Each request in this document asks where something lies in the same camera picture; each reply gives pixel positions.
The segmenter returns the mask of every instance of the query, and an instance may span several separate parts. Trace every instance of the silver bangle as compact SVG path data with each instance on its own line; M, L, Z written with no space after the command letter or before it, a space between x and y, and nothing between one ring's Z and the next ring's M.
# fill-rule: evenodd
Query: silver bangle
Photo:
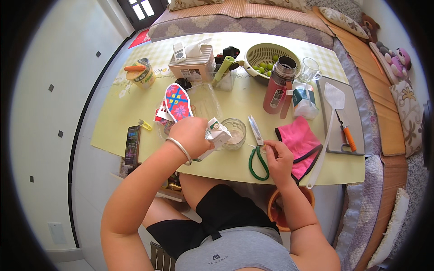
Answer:
M167 137L167 138L166 138L166 141L168 141L168 140L170 140L170 141L172 141L173 143L175 143L175 144L176 144L176 145L181 149L181 151L184 152L185 156L187 156L187 158L188 158L188 162L185 162L184 165L186 165L186 166L191 165L191 157L190 157L190 155L188 154L188 152L185 150L185 148L181 145L181 143L179 143L176 139L173 139L173 138L171 138L171 137Z

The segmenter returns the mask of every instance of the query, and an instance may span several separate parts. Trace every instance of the smartphone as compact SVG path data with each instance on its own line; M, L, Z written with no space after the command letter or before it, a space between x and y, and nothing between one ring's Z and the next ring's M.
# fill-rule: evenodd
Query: smartphone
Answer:
M125 165L138 164L138 146L140 143L140 126L128 128L127 146L125 147Z

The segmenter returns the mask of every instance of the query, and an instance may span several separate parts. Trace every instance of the red mat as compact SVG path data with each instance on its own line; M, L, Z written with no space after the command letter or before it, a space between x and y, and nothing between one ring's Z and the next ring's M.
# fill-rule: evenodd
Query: red mat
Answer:
M134 46L137 46L139 44L142 44L144 42L150 41L151 38L148 36L149 29L143 30L140 32L140 34L135 38L133 43L131 43L130 47L128 49L133 48Z

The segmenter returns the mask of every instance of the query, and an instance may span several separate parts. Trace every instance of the door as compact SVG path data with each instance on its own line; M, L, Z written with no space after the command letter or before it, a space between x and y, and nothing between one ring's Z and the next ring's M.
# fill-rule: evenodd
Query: door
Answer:
M164 12L170 0L118 0L136 31L150 27Z

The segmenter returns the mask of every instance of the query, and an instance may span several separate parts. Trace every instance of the air conditioner remote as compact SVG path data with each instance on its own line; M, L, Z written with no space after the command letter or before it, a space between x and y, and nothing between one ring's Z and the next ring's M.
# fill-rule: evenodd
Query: air conditioner remote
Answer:
M178 42L173 45L173 56L175 57L175 63L183 62L185 57L185 47L182 43Z

